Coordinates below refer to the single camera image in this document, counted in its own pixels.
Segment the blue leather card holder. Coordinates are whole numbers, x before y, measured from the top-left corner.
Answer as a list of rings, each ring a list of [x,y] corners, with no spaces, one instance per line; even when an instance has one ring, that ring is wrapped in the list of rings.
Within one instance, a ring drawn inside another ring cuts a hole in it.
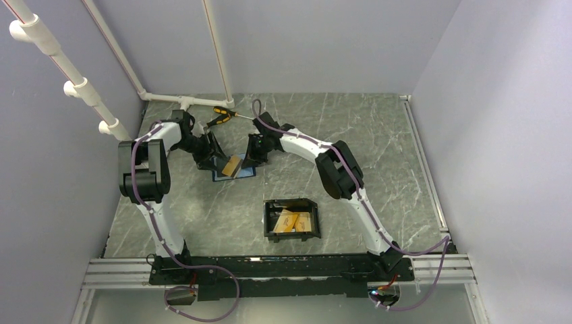
[[[211,159],[215,166],[215,170],[212,172],[213,182],[251,178],[256,176],[255,167],[242,167],[245,158],[245,153],[229,156],[229,162],[231,163],[229,165],[224,162],[224,160],[218,157],[213,157]]]

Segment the black plastic card tray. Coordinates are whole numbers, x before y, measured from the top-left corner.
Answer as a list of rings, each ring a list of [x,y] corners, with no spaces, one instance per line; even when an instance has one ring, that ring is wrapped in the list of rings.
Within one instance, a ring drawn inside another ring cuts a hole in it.
[[[308,198],[265,200],[262,222],[270,242],[322,237],[318,204]]]

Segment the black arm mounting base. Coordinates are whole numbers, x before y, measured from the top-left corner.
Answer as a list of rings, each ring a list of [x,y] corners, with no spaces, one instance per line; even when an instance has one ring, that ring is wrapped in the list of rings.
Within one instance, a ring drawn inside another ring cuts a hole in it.
[[[367,296],[368,287],[391,280],[415,279],[410,258],[401,259],[385,273],[369,254],[299,256],[191,256],[192,269],[170,258],[155,257],[150,270],[152,286],[193,286],[200,301],[222,298]]]

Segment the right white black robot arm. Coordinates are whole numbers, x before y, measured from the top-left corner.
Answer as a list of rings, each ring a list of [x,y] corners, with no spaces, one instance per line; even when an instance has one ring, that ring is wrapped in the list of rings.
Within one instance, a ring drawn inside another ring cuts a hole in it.
[[[397,250],[394,239],[374,212],[364,188],[363,172],[348,145],[341,140],[335,143],[318,140],[290,124],[280,126],[267,112],[256,116],[253,124],[258,132],[249,135],[242,167],[266,163],[271,151],[291,153],[312,162],[326,193],[345,204],[360,226],[373,260],[374,276],[388,280],[396,274],[403,253]]]

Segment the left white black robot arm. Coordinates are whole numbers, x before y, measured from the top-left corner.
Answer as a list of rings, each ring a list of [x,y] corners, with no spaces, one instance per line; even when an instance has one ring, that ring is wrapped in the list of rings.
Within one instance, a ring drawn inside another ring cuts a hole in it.
[[[119,143],[119,190],[143,214],[156,256],[172,259],[167,275],[183,284],[192,278],[194,265],[169,208],[171,173],[167,157],[176,150],[191,154],[199,170],[217,171],[215,160],[228,160],[214,134],[204,130],[187,111],[176,109],[168,119],[152,124],[143,136]]]

